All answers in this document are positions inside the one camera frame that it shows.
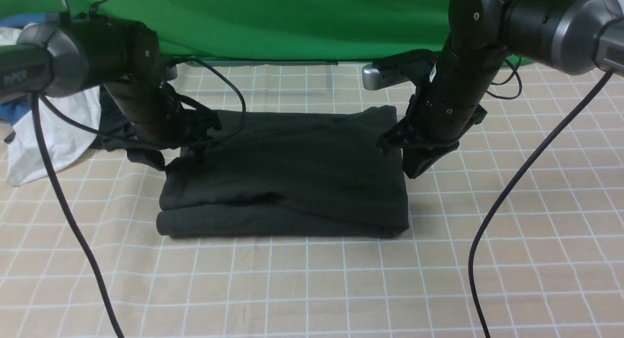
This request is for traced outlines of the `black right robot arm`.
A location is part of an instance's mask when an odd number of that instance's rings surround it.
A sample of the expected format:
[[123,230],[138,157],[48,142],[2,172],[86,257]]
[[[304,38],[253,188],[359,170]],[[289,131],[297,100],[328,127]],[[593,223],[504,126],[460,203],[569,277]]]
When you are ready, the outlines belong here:
[[623,9],[618,0],[450,0],[450,34],[437,53],[417,49],[375,60],[367,90],[412,82],[405,117],[377,143],[403,150],[417,178],[459,147],[487,112],[481,106],[511,54],[571,76],[599,68],[623,74]]

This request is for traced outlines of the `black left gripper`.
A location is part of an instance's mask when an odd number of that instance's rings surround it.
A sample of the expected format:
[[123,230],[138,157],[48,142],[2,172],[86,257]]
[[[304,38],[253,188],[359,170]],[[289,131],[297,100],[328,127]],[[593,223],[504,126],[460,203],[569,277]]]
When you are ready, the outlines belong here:
[[174,96],[162,81],[159,60],[139,65],[103,86],[135,130],[136,139],[128,145],[136,148],[126,149],[131,163],[164,172],[167,164],[161,150],[217,142],[214,132],[222,126],[216,111],[186,95]]

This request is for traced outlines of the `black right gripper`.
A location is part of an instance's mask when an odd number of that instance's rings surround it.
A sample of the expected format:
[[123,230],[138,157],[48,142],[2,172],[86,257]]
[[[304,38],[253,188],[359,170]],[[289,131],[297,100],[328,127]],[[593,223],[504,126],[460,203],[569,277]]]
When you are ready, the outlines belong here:
[[415,105],[379,136],[377,149],[384,155],[403,149],[404,174],[418,178],[485,119],[488,112],[479,104],[506,58],[503,45],[473,48],[446,41]]

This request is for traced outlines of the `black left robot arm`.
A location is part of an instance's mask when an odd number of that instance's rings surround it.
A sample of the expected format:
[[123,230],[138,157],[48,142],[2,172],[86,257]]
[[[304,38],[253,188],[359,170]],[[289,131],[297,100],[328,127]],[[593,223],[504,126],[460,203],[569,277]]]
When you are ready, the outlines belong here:
[[42,94],[65,98],[105,87],[131,127],[101,133],[107,151],[162,171],[162,150],[189,147],[200,155],[221,130],[216,111],[177,93],[166,75],[177,61],[162,55],[156,31],[108,17],[25,28],[1,47],[1,102]]

